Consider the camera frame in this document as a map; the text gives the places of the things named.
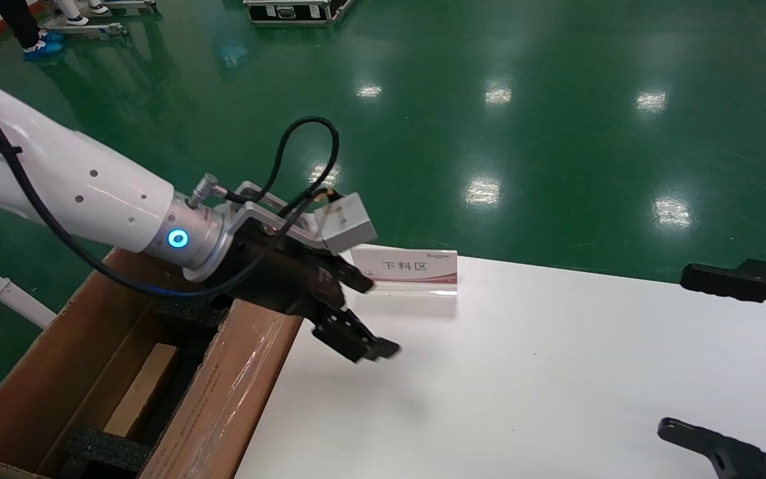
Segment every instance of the blue indicator light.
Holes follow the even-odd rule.
[[[184,248],[188,245],[188,233],[177,228],[168,233],[168,243],[173,248]]]

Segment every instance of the robotic arm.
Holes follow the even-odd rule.
[[[205,206],[209,195],[227,201]],[[306,213],[317,196],[326,196],[328,206]],[[359,292],[374,286],[338,255],[377,237],[359,195],[320,190],[296,203],[251,182],[230,192],[210,175],[186,196],[0,90],[0,208],[48,225],[101,273],[138,291],[189,298],[228,294],[310,319],[313,335],[351,361],[393,357],[400,346],[375,337],[344,305],[340,283]],[[85,258],[70,234],[164,259],[207,289],[165,291],[122,279]]]

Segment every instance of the white table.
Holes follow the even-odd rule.
[[[663,416],[766,451],[766,304],[459,259],[455,309],[351,297],[392,361],[304,324],[236,479],[714,479]]]

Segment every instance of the green floor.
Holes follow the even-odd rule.
[[[332,31],[240,4],[159,0],[131,45],[45,65],[2,37],[0,87],[182,191],[262,182],[327,117],[384,245],[660,281],[766,260],[766,0],[356,0]],[[301,130],[276,192],[327,154]],[[57,309],[87,272],[0,212],[2,275]],[[36,334],[0,306],[0,380]]]

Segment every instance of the cardboard box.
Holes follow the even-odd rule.
[[[145,255],[115,249],[104,262],[132,279],[191,287]],[[72,427],[103,430],[154,345],[179,341],[151,315],[157,303],[88,276],[0,384],[0,477],[52,477]],[[231,478],[300,324],[236,301],[141,476]]]

